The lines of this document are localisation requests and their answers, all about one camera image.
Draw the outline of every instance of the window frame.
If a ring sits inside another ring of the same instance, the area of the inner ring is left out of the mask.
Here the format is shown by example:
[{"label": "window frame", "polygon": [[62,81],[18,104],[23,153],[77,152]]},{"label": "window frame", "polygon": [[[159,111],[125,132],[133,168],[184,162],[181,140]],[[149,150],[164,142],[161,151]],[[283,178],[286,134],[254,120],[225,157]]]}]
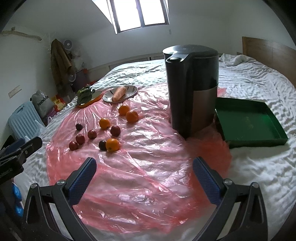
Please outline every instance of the window frame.
[{"label": "window frame", "polygon": [[108,0],[108,7],[109,7],[111,19],[112,19],[116,34],[126,32],[126,31],[130,31],[130,30],[134,30],[134,29],[138,29],[138,28],[157,26],[157,25],[168,25],[170,23],[169,18],[168,18],[168,6],[167,6],[165,0],[160,0],[160,4],[161,4],[162,10],[163,10],[163,16],[164,16],[165,22],[164,23],[149,24],[149,25],[145,25],[140,0],[135,0],[135,1],[136,1],[136,4],[137,4],[137,10],[138,10],[141,26],[137,27],[137,28],[131,28],[131,29],[121,31],[120,26],[119,26],[119,22],[118,22],[118,18],[117,18],[117,14],[116,14],[116,8],[115,8],[114,0]]}]

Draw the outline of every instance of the green tray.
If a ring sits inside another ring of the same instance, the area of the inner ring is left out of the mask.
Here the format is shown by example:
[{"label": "green tray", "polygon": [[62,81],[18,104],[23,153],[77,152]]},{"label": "green tray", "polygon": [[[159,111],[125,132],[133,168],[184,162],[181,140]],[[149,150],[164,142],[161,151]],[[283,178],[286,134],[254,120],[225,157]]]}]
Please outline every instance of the green tray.
[{"label": "green tray", "polygon": [[217,127],[229,148],[285,145],[288,137],[264,102],[217,98]]}]

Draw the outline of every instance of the wooden headboard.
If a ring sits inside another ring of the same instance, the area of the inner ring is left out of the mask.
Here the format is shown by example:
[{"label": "wooden headboard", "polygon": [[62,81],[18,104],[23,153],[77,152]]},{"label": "wooden headboard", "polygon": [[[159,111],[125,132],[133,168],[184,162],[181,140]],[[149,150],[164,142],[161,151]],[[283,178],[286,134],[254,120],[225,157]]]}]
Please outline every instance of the wooden headboard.
[{"label": "wooden headboard", "polygon": [[243,54],[271,67],[296,87],[296,50],[263,39],[242,37]]}]

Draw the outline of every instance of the mattress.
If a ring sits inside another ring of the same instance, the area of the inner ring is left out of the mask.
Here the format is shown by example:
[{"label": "mattress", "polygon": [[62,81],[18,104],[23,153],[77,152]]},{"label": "mattress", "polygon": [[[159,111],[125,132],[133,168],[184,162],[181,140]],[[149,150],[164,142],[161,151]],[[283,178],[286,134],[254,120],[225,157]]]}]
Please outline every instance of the mattress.
[{"label": "mattress", "polygon": [[[163,60],[124,64],[116,67],[98,81],[94,88],[105,89],[117,85],[152,86],[166,82]],[[222,55],[219,60],[219,87],[227,88],[225,97],[250,99],[265,102],[275,114],[286,134],[285,146],[272,148],[235,148],[229,170],[229,178],[236,184],[260,184],[268,220],[268,239],[279,231],[290,214],[296,196],[296,91],[294,86],[282,74],[254,59],[240,55]],[[49,185],[46,171],[45,147],[63,119],[75,106],[74,99],[56,115],[41,133],[42,148],[30,156],[23,165],[24,172],[15,177],[23,198],[26,198],[30,184]],[[177,227],[172,233],[162,234],[146,231],[133,234],[115,234],[102,232],[88,227],[98,240],[192,240],[210,217],[214,206],[208,208],[202,218],[188,221]],[[53,208],[54,216],[64,235],[69,237],[60,217]],[[231,215],[221,233],[222,237],[231,226],[235,213]]]}]

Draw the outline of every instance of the orange fruit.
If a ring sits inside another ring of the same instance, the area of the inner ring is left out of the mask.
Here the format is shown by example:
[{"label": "orange fruit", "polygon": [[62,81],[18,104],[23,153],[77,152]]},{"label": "orange fruit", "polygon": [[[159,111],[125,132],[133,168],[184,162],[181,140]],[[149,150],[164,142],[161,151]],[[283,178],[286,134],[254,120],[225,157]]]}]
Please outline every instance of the orange fruit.
[{"label": "orange fruit", "polygon": [[128,123],[135,123],[139,120],[139,115],[134,110],[130,110],[126,113],[126,120]]},{"label": "orange fruit", "polygon": [[103,130],[108,129],[111,126],[110,121],[106,118],[100,119],[99,125]]},{"label": "orange fruit", "polygon": [[120,149],[120,144],[117,139],[110,138],[106,141],[106,149],[107,151],[113,152],[118,151]]},{"label": "orange fruit", "polygon": [[129,111],[130,109],[129,109],[129,106],[128,105],[122,105],[122,106],[120,106],[119,107],[119,109],[118,109],[118,113],[119,113],[119,115],[126,115],[126,113]]}]

